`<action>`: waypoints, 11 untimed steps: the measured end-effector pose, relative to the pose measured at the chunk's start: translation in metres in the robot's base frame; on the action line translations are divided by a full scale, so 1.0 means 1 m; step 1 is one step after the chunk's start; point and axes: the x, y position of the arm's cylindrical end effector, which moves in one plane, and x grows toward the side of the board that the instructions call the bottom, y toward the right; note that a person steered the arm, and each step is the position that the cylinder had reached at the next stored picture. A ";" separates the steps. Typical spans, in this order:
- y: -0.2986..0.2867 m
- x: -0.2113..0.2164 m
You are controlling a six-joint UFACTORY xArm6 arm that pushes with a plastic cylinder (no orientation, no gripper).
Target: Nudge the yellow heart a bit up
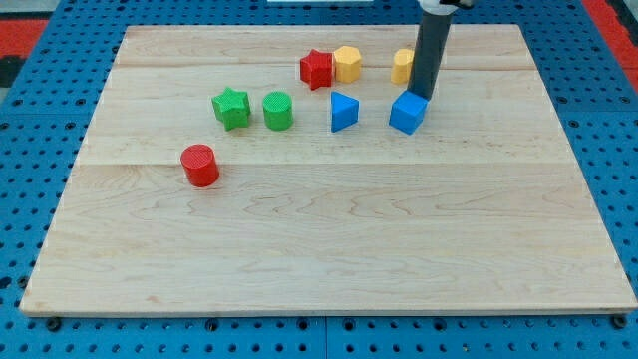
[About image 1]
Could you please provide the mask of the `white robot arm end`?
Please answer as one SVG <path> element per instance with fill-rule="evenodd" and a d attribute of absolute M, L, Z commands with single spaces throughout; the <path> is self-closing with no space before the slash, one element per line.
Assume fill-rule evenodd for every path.
<path fill-rule="evenodd" d="M 458 9 L 472 9 L 475 6 L 475 0 L 418 0 L 421 8 L 432 15 L 448 16 L 452 15 Z"/>

